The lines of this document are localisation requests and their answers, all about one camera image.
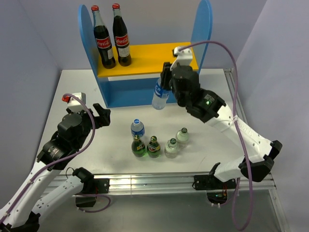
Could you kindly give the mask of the Pocari Sweat bottle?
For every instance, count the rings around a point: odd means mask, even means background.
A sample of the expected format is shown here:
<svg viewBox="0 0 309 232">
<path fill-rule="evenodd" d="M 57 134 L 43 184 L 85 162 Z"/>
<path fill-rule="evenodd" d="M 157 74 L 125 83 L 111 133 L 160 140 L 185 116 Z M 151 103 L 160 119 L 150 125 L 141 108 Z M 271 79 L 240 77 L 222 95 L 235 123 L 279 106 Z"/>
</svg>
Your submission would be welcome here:
<svg viewBox="0 0 309 232">
<path fill-rule="evenodd" d="M 156 110 L 162 110 L 166 106 L 170 93 L 170 91 L 163 89 L 160 84 L 161 78 L 158 78 L 152 99 L 152 107 Z"/>
<path fill-rule="evenodd" d="M 140 138 L 145 134 L 145 127 L 144 124 L 139 119 L 134 119 L 131 124 L 131 134 L 134 137 L 138 135 Z"/>
</svg>

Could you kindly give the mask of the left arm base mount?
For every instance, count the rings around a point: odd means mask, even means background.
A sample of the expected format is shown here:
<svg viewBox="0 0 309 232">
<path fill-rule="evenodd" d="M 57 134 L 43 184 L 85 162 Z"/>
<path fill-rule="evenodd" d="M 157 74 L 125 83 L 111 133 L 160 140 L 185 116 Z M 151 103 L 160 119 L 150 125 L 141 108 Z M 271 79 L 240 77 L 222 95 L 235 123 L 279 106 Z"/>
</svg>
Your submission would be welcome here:
<svg viewBox="0 0 309 232">
<path fill-rule="evenodd" d="M 109 186 L 110 180 L 108 178 L 94 178 L 84 183 L 83 189 L 79 192 L 79 194 L 107 194 L 109 191 Z M 76 206 L 82 209 L 93 208 L 97 202 L 98 197 L 93 196 L 82 197 L 77 195 L 75 198 Z"/>
</svg>

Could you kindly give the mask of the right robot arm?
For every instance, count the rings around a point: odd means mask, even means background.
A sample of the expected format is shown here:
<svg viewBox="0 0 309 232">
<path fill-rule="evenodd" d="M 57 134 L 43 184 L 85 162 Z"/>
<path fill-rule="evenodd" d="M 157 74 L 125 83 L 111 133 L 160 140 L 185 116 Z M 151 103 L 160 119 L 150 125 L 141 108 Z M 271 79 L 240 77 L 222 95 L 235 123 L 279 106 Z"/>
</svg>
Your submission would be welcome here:
<svg viewBox="0 0 309 232">
<path fill-rule="evenodd" d="M 278 140 L 271 141 L 255 132 L 215 92 L 201 88 L 199 75 L 192 67 L 165 62 L 160 75 L 161 87 L 170 90 L 180 107 L 191 116 L 217 129 L 236 145 L 241 146 L 242 157 L 215 164 L 209 183 L 220 188 L 226 181 L 245 177 L 261 182 L 271 171 L 274 159 L 282 149 Z"/>
</svg>

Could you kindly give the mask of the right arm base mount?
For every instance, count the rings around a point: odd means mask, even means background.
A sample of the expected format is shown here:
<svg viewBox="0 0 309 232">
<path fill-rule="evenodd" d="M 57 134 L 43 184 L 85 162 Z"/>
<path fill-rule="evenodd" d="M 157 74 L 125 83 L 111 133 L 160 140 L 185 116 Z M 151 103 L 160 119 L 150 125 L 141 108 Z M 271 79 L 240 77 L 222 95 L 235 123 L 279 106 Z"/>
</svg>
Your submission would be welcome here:
<svg viewBox="0 0 309 232">
<path fill-rule="evenodd" d="M 222 182 L 210 174 L 194 175 L 192 188 L 205 191 L 211 206 L 221 207 L 229 202 L 228 190 L 236 188 L 235 179 Z"/>
</svg>

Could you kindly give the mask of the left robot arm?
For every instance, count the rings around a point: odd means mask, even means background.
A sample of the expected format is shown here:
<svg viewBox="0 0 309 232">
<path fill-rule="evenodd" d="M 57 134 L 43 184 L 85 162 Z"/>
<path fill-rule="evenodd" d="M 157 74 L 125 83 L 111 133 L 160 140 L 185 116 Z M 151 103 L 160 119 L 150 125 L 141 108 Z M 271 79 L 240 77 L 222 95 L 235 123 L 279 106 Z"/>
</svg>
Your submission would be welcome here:
<svg viewBox="0 0 309 232">
<path fill-rule="evenodd" d="M 100 104 L 91 109 L 80 107 L 78 112 L 67 108 L 56 132 L 37 156 L 30 174 L 22 186 L 1 209 L 0 229 L 3 232 L 36 232 L 43 218 L 75 194 L 95 194 L 94 175 L 80 167 L 73 171 L 62 185 L 42 196 L 48 185 L 65 169 L 67 164 L 87 147 L 84 142 L 96 129 L 109 126 L 111 111 Z"/>
</svg>

